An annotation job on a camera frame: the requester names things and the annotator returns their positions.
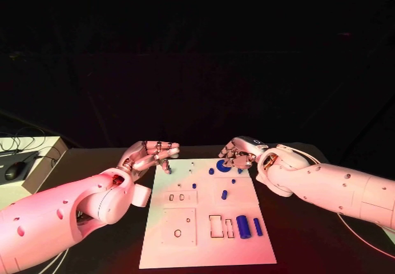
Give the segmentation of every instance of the table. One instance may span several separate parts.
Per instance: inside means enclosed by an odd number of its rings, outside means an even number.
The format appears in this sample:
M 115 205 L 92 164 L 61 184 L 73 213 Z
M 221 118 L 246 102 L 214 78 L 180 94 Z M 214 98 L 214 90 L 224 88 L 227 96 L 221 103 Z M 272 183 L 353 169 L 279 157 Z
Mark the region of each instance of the table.
M 67 150 L 67 147 L 59 136 L 34 137 L 33 140 L 30 137 L 18 137 L 17 142 L 12 141 L 11 137 L 5 137 L 0 138 L 0 143 L 5 150 L 27 148 L 27 150 L 21 153 L 38 151 L 38 156 L 47 156 L 53 159 L 59 159 L 60 155 Z M 9 203 L 35 193 L 44 178 L 53 169 L 50 166 L 50 161 L 51 160 L 46 157 L 35 159 L 25 179 L 0 185 L 0 210 L 7 207 Z
M 327 162 L 318 149 L 302 143 L 285 145 L 305 151 L 321 162 Z M 216 158 L 223 146 L 181 147 L 180 159 Z M 123 148 L 70 149 L 61 157 L 40 191 L 79 180 L 113 167 Z M 354 237 L 337 215 L 301 201 L 273 194 L 250 177 L 259 199 L 259 207 L 268 228 L 276 264 L 237 265 L 224 267 L 193 267 L 138 269 L 148 215 L 145 208 L 129 207 L 122 219 L 99 228 L 74 245 L 67 253 L 57 273 L 386 273 L 395 269 L 395 260 L 373 250 Z M 152 187 L 154 168 L 138 184 Z M 381 229 L 364 221 L 345 218 L 351 228 L 386 252 L 393 245 Z M 37 273 L 47 262 L 21 271 Z

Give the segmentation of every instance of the dark table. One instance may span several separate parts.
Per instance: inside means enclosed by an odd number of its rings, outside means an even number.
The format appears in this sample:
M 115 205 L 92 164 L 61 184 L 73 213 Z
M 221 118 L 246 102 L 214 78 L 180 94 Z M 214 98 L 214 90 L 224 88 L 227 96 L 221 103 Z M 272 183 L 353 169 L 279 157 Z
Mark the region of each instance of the dark table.
M 302 143 L 288 146 L 305 151 L 322 163 L 318 149 Z M 223 146 L 181 147 L 180 159 L 216 158 Z M 125 148 L 70 149 L 66 151 L 40 191 L 97 174 L 116 165 Z M 276 264 L 220 267 L 138 269 L 144 229 L 148 215 L 145 208 L 129 207 L 122 219 L 99 228 L 67 252 L 57 274 L 61 273 L 390 273 L 395 260 L 373 250 L 354 237 L 337 215 L 301 201 L 273 194 L 250 177 L 269 234 Z M 138 184 L 152 187 L 154 168 Z M 392 242 L 381 229 L 364 221 L 344 218 L 360 236 L 383 251 L 395 253 Z M 37 273 L 47 262 L 21 271 Z

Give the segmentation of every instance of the black computer mouse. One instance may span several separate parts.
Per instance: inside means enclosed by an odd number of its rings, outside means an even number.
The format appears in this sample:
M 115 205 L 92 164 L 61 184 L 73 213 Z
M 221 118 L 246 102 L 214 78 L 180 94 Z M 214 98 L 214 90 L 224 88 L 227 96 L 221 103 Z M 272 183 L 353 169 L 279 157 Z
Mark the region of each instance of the black computer mouse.
M 5 170 L 5 180 L 11 181 L 14 178 L 18 177 L 21 170 L 25 167 L 25 163 L 24 162 L 15 162 L 9 165 L 9 167 Z

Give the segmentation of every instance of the black backdrop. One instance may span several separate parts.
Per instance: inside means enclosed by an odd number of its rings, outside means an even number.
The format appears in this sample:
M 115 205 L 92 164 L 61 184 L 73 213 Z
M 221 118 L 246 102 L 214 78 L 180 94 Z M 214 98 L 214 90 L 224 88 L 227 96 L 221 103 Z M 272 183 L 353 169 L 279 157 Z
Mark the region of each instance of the black backdrop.
M 393 12 L 390 1 L 12 4 L 1 130 L 33 124 L 87 148 L 249 135 L 393 177 Z

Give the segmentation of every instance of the robotic hand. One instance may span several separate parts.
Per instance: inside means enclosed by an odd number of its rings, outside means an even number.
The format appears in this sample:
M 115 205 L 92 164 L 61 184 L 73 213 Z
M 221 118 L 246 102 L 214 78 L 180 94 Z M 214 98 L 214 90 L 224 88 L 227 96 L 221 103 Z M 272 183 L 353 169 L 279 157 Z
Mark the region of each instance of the robotic hand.
M 256 162 L 256 180 L 278 195 L 295 193 L 318 207 L 395 229 L 395 181 L 321 164 L 304 152 L 283 145 L 269 148 L 244 136 L 230 140 L 219 157 L 227 167 L 249 168 Z
M 0 211 L 0 274 L 14 273 L 50 259 L 87 234 L 113 224 L 129 204 L 144 207 L 149 188 L 135 184 L 146 168 L 175 157 L 178 144 L 136 142 L 116 168 L 22 198 Z

